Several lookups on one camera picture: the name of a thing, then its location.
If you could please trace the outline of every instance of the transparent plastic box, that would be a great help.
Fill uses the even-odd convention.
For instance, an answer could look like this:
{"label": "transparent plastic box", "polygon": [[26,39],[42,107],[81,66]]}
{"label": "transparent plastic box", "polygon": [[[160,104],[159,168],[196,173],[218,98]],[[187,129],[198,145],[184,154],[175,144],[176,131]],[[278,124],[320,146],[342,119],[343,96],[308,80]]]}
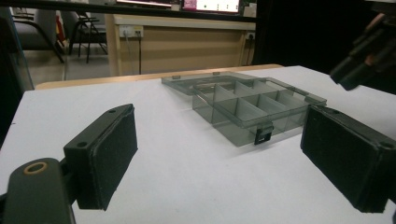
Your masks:
{"label": "transparent plastic box", "polygon": [[227,73],[221,82],[213,82],[210,75],[199,78],[211,80],[188,79],[192,109],[237,147],[301,127],[309,105],[326,105],[325,99],[271,77],[234,78]]}

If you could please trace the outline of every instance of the white tabletop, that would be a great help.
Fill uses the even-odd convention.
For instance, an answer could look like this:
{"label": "white tabletop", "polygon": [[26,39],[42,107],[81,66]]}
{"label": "white tabletop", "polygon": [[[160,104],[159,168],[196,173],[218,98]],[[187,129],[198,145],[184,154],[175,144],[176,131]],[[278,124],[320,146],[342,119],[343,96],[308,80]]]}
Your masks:
{"label": "white tabletop", "polygon": [[[328,107],[396,139],[396,96],[344,91],[295,66],[242,72],[274,77],[328,100]],[[191,109],[191,98],[159,79],[28,91],[0,151],[0,194],[13,170],[64,157],[63,146],[112,107],[134,104],[138,151],[106,212],[80,210],[82,223],[391,223],[352,207],[300,149],[301,129],[235,147]]]}

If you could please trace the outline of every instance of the grey floor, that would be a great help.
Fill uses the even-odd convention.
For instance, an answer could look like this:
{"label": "grey floor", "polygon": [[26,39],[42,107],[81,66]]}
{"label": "grey floor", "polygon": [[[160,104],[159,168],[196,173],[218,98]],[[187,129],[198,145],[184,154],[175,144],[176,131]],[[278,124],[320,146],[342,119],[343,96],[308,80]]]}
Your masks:
{"label": "grey floor", "polygon": [[77,48],[71,55],[64,54],[64,63],[51,50],[26,50],[23,53],[34,86],[52,81],[110,77],[107,55],[96,45],[91,47],[89,63],[86,63],[85,48],[81,49],[80,57]]}

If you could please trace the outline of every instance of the black chair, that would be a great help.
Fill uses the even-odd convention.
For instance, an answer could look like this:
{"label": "black chair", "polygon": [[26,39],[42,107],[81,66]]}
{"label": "black chair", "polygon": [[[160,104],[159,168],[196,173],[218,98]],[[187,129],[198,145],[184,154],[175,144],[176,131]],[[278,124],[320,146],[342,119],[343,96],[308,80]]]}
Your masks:
{"label": "black chair", "polygon": [[73,45],[78,43],[78,57],[81,53],[81,45],[88,44],[87,63],[90,59],[91,44],[99,44],[102,50],[106,50],[106,27],[95,24],[96,18],[90,18],[85,12],[62,11],[66,37],[69,39],[69,54],[73,52]]}
{"label": "black chair", "polygon": [[56,46],[58,42],[55,11],[38,9],[34,16],[31,14],[16,15],[14,23],[22,49],[51,49],[59,61],[64,63],[61,47]]}

